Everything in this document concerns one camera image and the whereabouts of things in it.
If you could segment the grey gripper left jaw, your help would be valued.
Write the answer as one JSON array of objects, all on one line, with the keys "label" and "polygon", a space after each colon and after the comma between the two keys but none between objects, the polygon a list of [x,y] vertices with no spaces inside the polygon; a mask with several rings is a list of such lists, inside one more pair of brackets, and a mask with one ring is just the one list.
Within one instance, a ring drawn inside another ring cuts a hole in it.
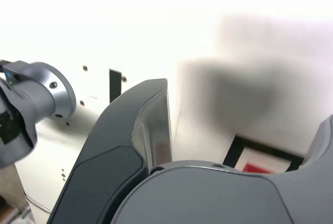
[{"label": "grey gripper left jaw", "polygon": [[111,223],[150,170],[168,163],[171,131],[166,79],[127,90],[100,115],[67,178],[49,223]]}]

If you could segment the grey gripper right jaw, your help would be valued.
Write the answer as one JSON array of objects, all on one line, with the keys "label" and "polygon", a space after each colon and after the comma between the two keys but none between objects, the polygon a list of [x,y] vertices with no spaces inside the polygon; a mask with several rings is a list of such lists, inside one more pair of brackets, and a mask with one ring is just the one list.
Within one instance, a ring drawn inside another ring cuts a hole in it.
[{"label": "grey gripper right jaw", "polygon": [[113,223],[332,223],[332,118],[303,167],[246,174],[205,166],[165,169],[139,184]]}]

